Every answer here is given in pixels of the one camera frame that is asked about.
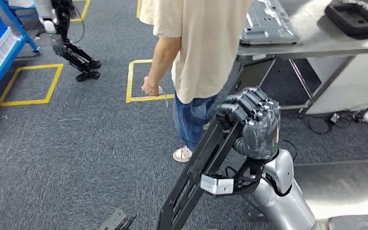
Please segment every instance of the beige t-shirt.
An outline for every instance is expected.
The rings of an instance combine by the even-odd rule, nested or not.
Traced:
[[[190,103],[222,90],[251,0],[142,0],[140,20],[158,37],[181,37],[172,66],[178,99]]]

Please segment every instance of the blue metal rack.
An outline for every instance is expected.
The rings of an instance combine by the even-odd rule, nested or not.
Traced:
[[[8,71],[9,67],[12,65],[12,62],[15,60],[23,46],[28,43],[35,53],[39,53],[39,47],[33,41],[33,39],[27,34],[22,24],[19,22],[18,18],[14,15],[13,11],[10,9],[9,5],[5,0],[0,0],[0,8],[3,12],[8,16],[8,18],[13,23],[13,26],[20,32],[20,36],[18,37],[18,41],[13,46],[12,50],[6,57],[5,61],[0,67],[0,80]]]
[[[9,0],[5,0],[5,3],[7,5],[9,5]],[[17,15],[16,11],[24,11],[24,10],[36,10],[35,5],[32,5],[31,7],[19,7],[19,6],[9,6],[9,8],[12,10],[13,14],[17,17],[17,18],[34,18],[34,17],[38,17],[39,14],[37,13],[33,13],[33,14],[23,14],[23,15]]]

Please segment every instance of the man's arm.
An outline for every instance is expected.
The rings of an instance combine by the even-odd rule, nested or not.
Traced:
[[[154,0],[153,34],[159,38],[142,91],[159,94],[159,82],[181,49],[183,0]]]
[[[157,87],[181,49],[180,37],[159,37],[149,72],[149,83]]]

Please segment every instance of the gray tray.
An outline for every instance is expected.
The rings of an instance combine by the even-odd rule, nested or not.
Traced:
[[[368,215],[331,218],[329,225],[333,230],[368,230]]]
[[[299,40],[297,29],[278,0],[254,0],[246,15],[241,44],[293,44]]]

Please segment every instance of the yellow tape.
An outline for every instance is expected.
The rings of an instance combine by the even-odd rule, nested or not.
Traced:
[[[127,85],[126,85],[126,103],[130,102],[144,102],[144,101],[155,101],[162,99],[172,99],[174,94],[166,94],[160,96],[145,96],[145,97],[132,97],[132,84],[133,84],[133,72],[135,64],[141,63],[151,63],[152,59],[139,59],[129,62],[128,72],[127,72]]]
[[[70,20],[71,22],[81,22],[82,20],[84,20],[85,15],[87,14],[88,7],[90,6],[91,0],[74,0],[74,1],[85,1],[84,8],[81,11],[80,18],[74,18]]]
[[[140,18],[141,7],[142,7],[142,0],[136,0],[136,18]]]
[[[33,69],[49,69],[49,68],[57,68],[56,73],[54,74],[53,80],[51,81],[50,88],[46,94],[44,99],[37,100],[22,100],[22,101],[12,101],[6,102],[5,99],[8,96],[9,91],[11,90],[13,84],[16,81],[16,78],[19,75],[19,72],[22,70],[33,70]],[[2,96],[0,97],[0,106],[15,106],[15,105],[29,105],[29,104],[46,104],[50,101],[51,95],[53,94],[54,88],[56,87],[58,78],[60,77],[61,70],[63,69],[63,64],[48,64],[48,65],[38,65],[38,66],[26,66],[20,67],[16,69],[13,74],[11,80],[3,91]]]

